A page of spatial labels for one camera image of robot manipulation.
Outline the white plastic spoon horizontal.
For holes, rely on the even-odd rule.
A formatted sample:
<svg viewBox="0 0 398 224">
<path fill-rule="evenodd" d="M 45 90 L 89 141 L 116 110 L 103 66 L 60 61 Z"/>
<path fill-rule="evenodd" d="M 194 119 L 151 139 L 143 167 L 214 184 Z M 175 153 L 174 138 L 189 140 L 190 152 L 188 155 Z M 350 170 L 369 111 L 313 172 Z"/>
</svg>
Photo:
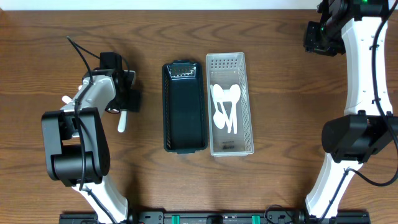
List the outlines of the white plastic spoon horizontal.
<svg viewBox="0 0 398 224">
<path fill-rule="evenodd" d="M 218 109 L 218 99 L 217 99 L 217 95 L 215 93 L 215 88 L 213 85 L 211 86 L 211 95 L 212 95 L 213 104 L 215 107 L 215 113 L 213 115 L 213 122 L 218 129 L 223 129 L 225 126 L 225 120 L 224 120 L 223 113 L 220 112 Z"/>
</svg>

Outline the white plastic fork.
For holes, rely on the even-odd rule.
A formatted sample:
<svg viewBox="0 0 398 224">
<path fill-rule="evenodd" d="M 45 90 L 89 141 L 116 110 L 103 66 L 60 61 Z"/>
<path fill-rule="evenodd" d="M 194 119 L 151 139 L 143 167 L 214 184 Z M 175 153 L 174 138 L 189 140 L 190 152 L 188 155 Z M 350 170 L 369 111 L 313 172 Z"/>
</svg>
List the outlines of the white plastic fork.
<svg viewBox="0 0 398 224">
<path fill-rule="evenodd" d="M 120 112 L 120 118 L 119 118 L 119 123 L 118 123 L 118 132 L 123 133 L 126 130 L 126 125 L 127 125 L 127 111 L 121 111 Z"/>
</svg>

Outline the clear plastic basket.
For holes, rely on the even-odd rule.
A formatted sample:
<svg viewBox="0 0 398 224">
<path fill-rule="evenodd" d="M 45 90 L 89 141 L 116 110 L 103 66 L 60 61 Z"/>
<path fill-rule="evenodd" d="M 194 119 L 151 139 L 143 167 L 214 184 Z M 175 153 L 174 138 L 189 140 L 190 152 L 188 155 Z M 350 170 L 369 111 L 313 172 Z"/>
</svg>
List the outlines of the clear plastic basket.
<svg viewBox="0 0 398 224">
<path fill-rule="evenodd" d="M 227 126 L 218 129 L 213 122 L 215 107 L 211 86 L 219 84 L 223 90 L 230 90 L 238 84 L 241 96 L 236 105 L 237 134 L 227 133 Z M 208 115 L 211 155 L 215 157 L 246 156 L 254 153 L 251 107 L 249 102 L 248 78 L 245 54 L 242 52 L 206 55 L 206 87 L 208 89 Z"/>
</svg>

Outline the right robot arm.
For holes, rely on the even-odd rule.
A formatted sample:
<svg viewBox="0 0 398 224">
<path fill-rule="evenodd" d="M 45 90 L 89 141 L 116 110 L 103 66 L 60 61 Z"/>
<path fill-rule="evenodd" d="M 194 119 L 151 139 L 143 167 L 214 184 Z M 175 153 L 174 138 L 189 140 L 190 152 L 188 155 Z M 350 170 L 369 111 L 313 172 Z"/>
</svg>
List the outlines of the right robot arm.
<svg viewBox="0 0 398 224">
<path fill-rule="evenodd" d="M 387 23 L 396 7 L 389 0 L 323 0 L 317 8 L 320 21 L 308 23 L 305 50 L 346 55 L 348 90 L 343 116 L 323 126 L 323 165 L 298 222 L 364 221 L 363 215 L 340 213 L 338 206 L 369 158 L 397 142 L 385 68 Z"/>
</svg>

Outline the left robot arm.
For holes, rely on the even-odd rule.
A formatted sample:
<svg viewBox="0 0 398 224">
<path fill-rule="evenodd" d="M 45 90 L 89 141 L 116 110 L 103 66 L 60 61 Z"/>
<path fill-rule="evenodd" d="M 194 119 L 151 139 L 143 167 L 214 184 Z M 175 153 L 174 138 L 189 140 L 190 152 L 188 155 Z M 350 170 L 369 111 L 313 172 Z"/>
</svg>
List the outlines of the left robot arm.
<svg viewBox="0 0 398 224">
<path fill-rule="evenodd" d="M 102 52 L 99 67 L 82 78 L 76 95 L 65 106 L 42 115 L 47 173 L 52 180 L 79 192 L 95 210 L 93 223 L 134 223 L 129 201 L 110 177 L 110 152 L 101 117 L 120 115 L 118 132 L 127 115 L 140 110 L 141 94 L 133 89 L 136 73 L 123 69 L 126 59 Z"/>
</svg>

